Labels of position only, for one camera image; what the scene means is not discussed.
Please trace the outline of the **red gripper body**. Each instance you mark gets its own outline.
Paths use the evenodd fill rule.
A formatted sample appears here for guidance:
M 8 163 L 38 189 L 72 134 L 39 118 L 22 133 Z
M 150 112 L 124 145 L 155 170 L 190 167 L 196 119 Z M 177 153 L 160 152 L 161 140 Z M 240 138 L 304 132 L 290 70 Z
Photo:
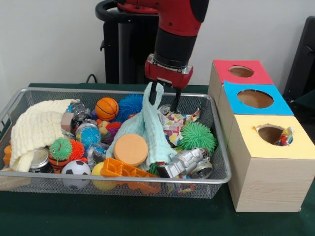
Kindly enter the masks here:
M 184 89 L 188 85 L 192 74 L 192 66 L 186 67 L 184 72 L 179 72 L 177 69 L 153 64 L 148 60 L 145 62 L 145 75 L 147 78 L 154 81 L 165 82 L 177 89 Z

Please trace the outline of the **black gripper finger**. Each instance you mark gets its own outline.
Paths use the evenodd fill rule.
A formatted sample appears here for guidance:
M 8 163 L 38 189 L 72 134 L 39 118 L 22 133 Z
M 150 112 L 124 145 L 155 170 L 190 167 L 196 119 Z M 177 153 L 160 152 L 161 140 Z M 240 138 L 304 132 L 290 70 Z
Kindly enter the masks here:
M 152 82 L 152 86 L 151 86 L 151 90 L 150 90 L 150 94 L 149 94 L 149 102 L 150 103 L 155 103 L 156 101 L 156 96 L 157 96 L 157 91 L 156 91 L 156 87 L 157 87 L 157 81 L 153 81 Z
M 171 104 L 170 112 L 176 112 L 177 111 L 178 104 L 179 104 L 180 97 L 181 97 L 181 93 L 182 93 L 182 90 L 180 88 L 175 88 L 175 91 L 176 91 L 176 95 L 175 95 L 175 98 Z

